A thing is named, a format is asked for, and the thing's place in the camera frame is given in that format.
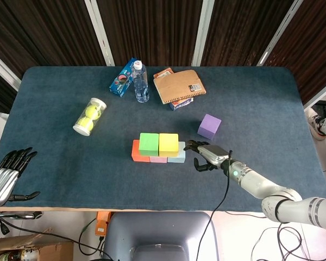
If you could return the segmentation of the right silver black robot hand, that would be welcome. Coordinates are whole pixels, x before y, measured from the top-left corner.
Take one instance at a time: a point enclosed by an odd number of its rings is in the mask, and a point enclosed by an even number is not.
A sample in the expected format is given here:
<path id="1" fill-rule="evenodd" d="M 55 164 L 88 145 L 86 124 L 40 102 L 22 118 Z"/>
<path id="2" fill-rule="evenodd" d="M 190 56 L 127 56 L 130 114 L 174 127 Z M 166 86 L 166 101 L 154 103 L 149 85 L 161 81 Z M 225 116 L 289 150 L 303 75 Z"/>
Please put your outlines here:
<path id="1" fill-rule="evenodd" d="M 217 145 L 211 145 L 206 141 L 189 140 L 184 147 L 184 151 L 192 150 L 202 156 L 206 163 L 200 165 L 197 158 L 194 158 L 193 164 L 197 171 L 212 171 L 221 169 L 227 176 L 232 161 L 233 151 L 226 151 Z"/>

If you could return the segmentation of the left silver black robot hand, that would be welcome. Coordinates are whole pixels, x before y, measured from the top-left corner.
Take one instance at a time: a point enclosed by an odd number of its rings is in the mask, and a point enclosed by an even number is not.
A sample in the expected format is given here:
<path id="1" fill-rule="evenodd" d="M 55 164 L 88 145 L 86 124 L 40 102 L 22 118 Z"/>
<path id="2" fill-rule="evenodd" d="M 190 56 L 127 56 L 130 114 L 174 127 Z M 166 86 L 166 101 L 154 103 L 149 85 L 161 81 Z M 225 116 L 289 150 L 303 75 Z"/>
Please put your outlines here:
<path id="1" fill-rule="evenodd" d="M 6 202 L 29 201 L 36 198 L 40 192 L 29 195 L 17 195 L 12 191 L 29 162 L 37 155 L 31 147 L 9 152 L 0 162 L 0 207 Z"/>

